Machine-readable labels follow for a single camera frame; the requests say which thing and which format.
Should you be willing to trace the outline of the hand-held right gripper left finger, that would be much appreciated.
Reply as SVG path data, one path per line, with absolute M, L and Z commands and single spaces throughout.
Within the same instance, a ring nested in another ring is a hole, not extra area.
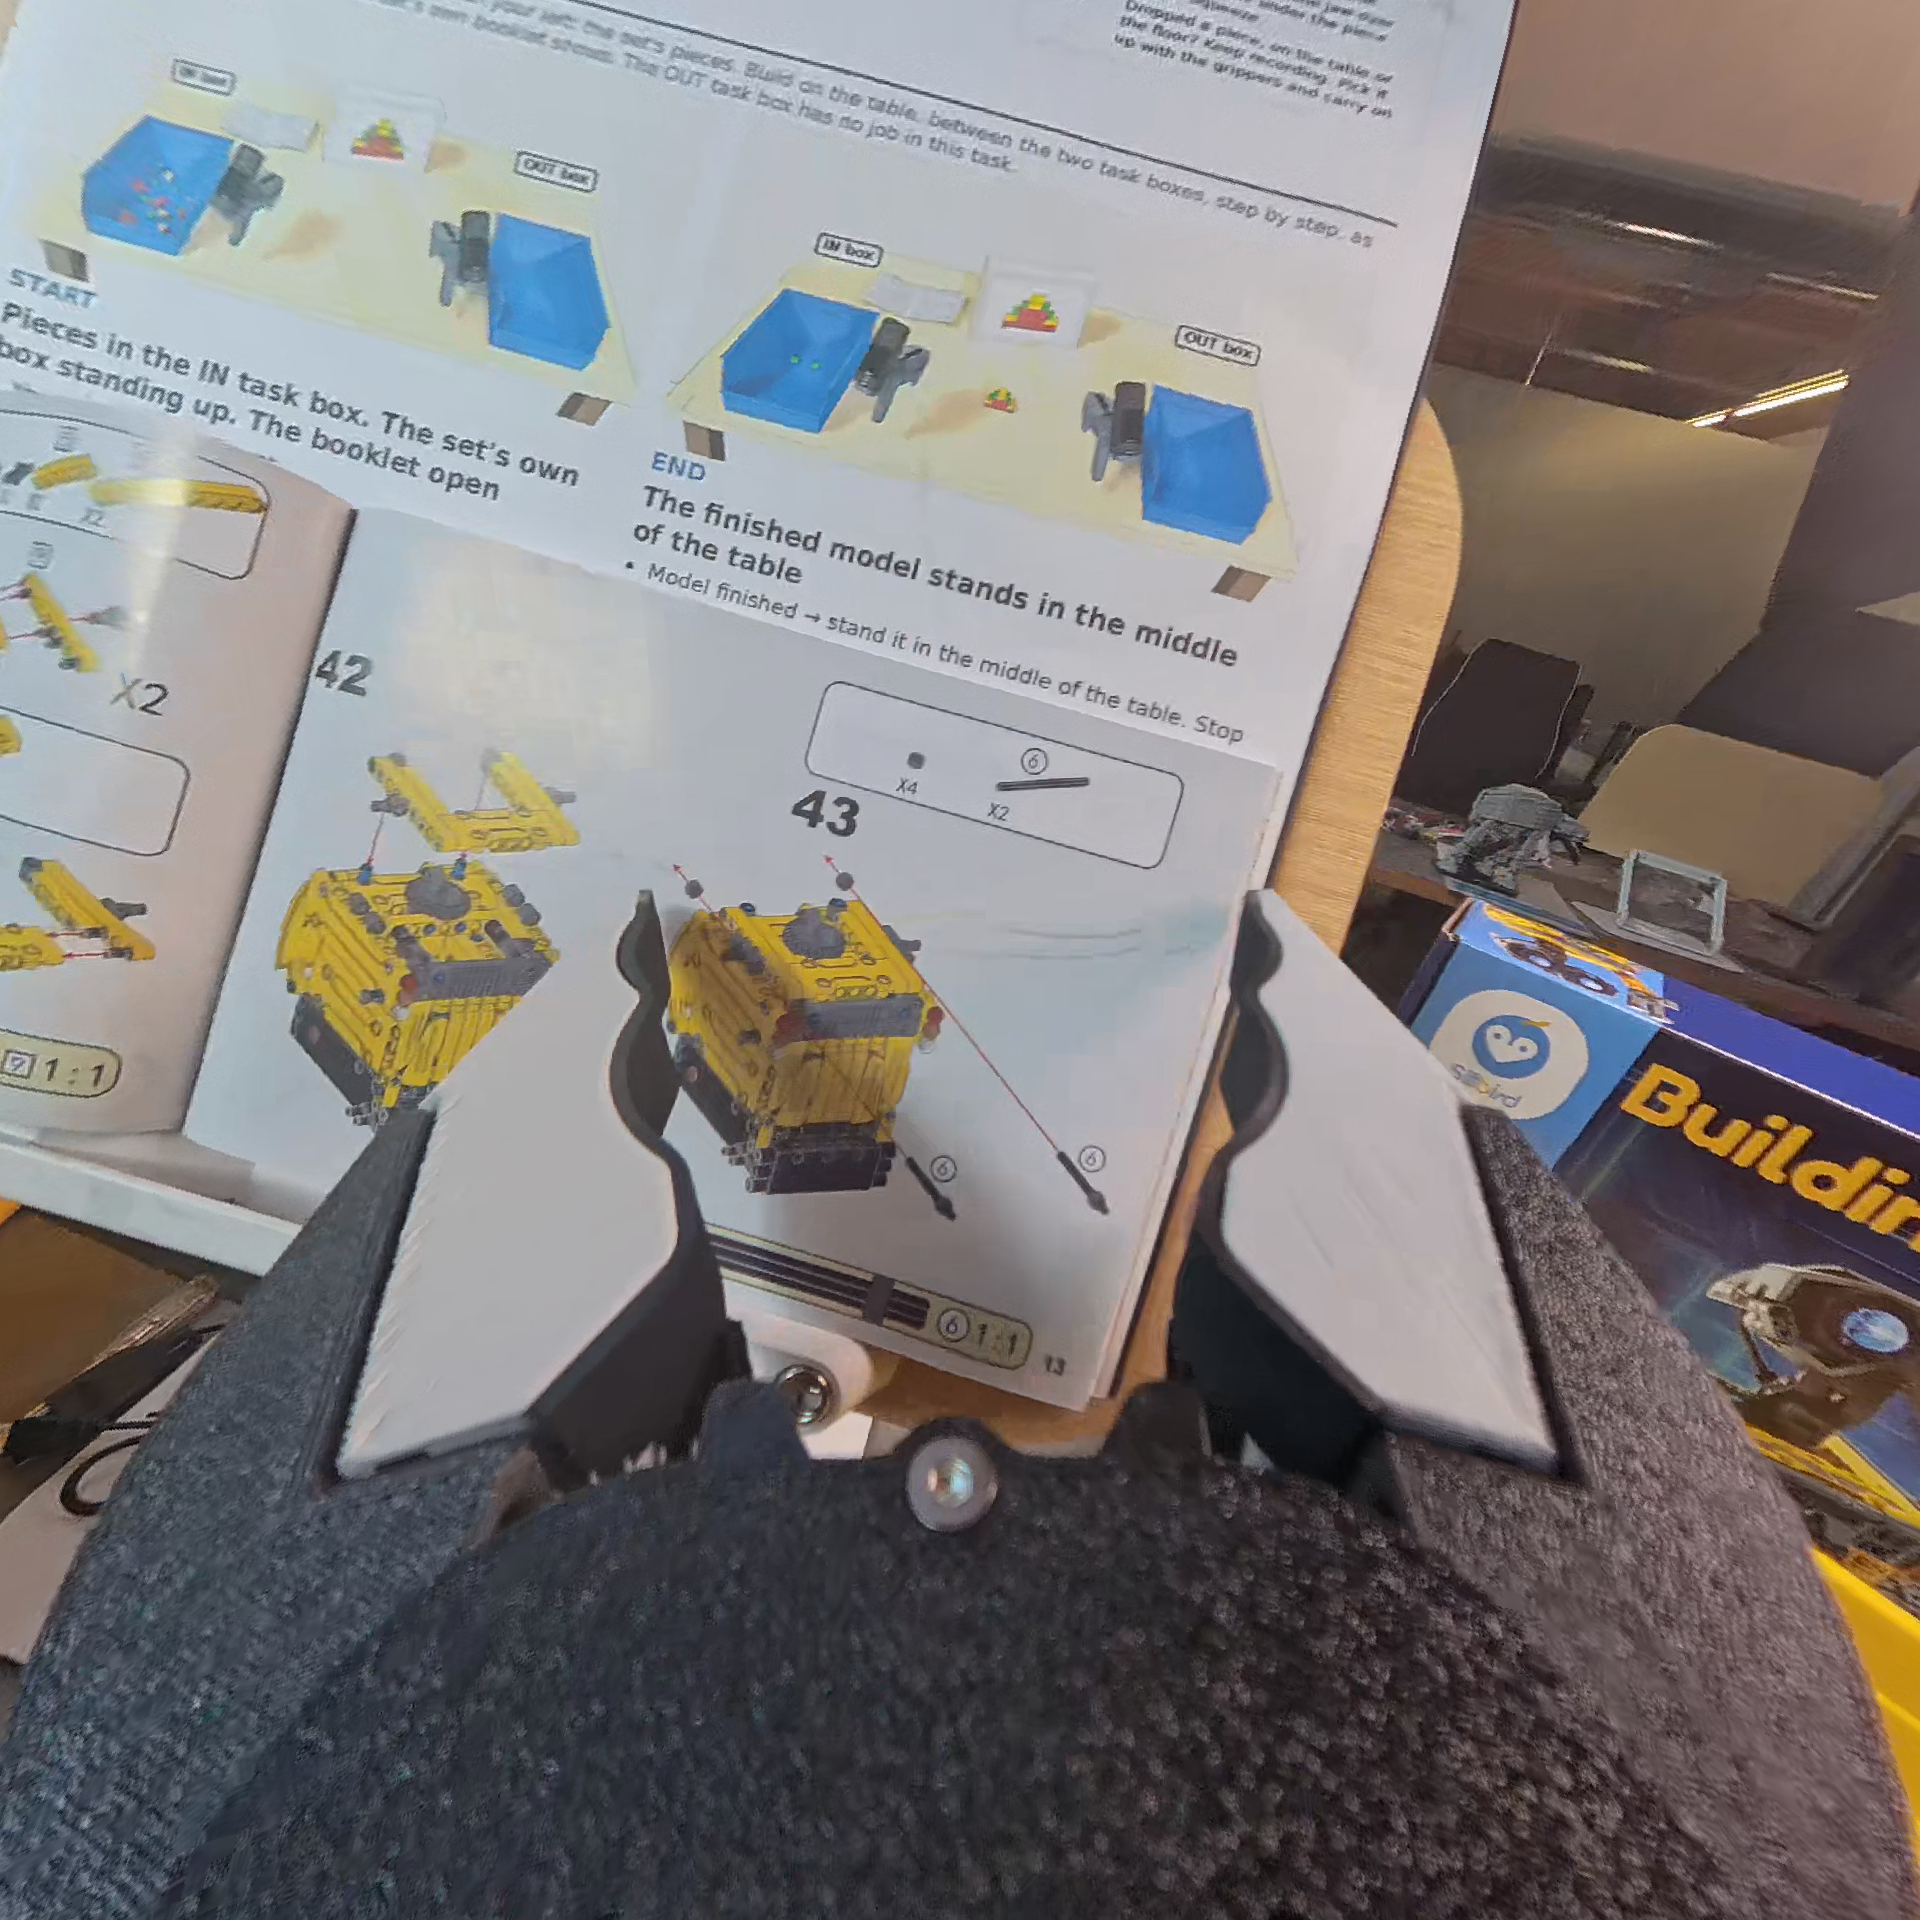
M 659 902 L 640 892 L 469 1051 L 424 1158 L 352 1392 L 339 1473 L 524 1441 L 563 1477 L 685 1451 L 752 1371 L 687 1162 Z

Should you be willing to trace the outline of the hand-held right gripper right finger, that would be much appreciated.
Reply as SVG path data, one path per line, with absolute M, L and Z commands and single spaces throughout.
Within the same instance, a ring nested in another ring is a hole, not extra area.
M 1274 892 L 1246 896 L 1231 993 L 1171 1353 L 1282 1471 L 1356 1471 L 1387 1434 L 1556 1471 L 1453 1082 Z

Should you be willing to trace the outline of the small clear acrylic box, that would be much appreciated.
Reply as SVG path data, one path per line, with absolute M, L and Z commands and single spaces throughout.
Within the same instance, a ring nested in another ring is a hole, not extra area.
M 1719 955 L 1727 902 L 1727 876 L 1635 848 L 1621 866 L 1614 919 L 1625 934 L 1651 946 Z

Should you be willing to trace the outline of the dark chair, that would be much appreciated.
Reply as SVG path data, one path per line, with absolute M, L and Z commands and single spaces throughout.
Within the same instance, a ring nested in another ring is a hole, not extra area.
M 1486 788 L 1541 785 L 1594 698 L 1574 660 L 1485 638 L 1414 720 L 1395 796 L 1466 814 Z

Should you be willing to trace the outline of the blue toy kit box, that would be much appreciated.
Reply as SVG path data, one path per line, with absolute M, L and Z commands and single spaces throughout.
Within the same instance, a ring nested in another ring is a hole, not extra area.
M 1817 1544 L 1917 1610 L 1917 1077 L 1485 902 L 1403 1013 L 1643 1276 Z

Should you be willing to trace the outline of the white printed task sheet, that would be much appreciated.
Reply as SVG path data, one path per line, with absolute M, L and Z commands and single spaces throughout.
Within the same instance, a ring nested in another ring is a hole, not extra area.
M 1498 2 L 38 2 L 5 361 L 1295 771 Z

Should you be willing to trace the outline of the yellow plastic bin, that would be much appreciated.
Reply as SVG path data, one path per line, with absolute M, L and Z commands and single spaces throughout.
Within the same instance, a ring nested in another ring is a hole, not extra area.
M 1837 1599 L 1867 1672 L 1889 1740 L 1917 1764 L 1919 1618 L 1864 1581 L 1834 1554 L 1812 1548 L 1812 1562 Z

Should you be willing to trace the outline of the beige chair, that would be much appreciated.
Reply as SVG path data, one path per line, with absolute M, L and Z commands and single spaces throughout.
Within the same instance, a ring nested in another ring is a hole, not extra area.
M 1883 776 L 1666 723 L 1643 732 L 1580 814 L 1592 851 L 1652 851 L 1735 896 L 1792 902 L 1917 810 L 1919 751 Z

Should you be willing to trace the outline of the lego instruction booklet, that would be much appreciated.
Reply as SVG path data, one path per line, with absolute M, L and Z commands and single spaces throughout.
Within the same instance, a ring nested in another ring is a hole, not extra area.
M 5 1129 L 309 1215 L 652 894 L 730 1280 L 1108 1389 L 1277 771 L 5 395 Z

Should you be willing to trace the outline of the grey toy walker model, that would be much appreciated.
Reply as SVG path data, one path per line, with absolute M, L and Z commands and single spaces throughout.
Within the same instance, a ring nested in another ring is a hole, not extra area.
M 1483 788 L 1459 827 L 1424 831 L 1436 868 L 1462 887 L 1515 898 L 1522 876 L 1546 868 L 1556 851 L 1574 862 L 1589 830 L 1542 788 L 1504 781 Z

